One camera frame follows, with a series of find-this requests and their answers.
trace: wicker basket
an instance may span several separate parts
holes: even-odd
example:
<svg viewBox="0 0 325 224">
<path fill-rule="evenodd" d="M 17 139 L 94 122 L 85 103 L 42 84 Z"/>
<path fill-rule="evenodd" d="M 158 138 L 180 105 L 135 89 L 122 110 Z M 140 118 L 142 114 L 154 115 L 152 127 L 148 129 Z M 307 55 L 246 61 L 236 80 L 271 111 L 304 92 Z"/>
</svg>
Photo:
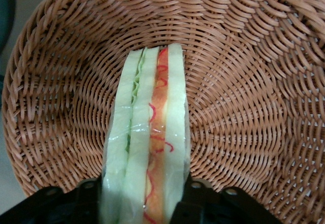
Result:
<svg viewBox="0 0 325 224">
<path fill-rule="evenodd" d="M 185 53 L 192 175 L 243 188 L 284 223 L 324 223 L 324 0 L 44 0 L 3 92 L 24 192 L 99 176 L 126 55 L 172 42 Z"/>
</svg>

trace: wrapped sandwich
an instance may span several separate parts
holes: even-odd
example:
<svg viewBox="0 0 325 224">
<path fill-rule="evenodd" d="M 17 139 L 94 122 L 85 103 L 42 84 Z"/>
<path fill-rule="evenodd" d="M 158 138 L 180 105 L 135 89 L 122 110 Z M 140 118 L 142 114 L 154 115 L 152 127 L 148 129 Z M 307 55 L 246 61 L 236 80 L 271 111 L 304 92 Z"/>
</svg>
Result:
<svg viewBox="0 0 325 224">
<path fill-rule="evenodd" d="M 101 223 L 168 223 L 189 162 L 181 45 L 131 51 L 105 142 Z"/>
</svg>

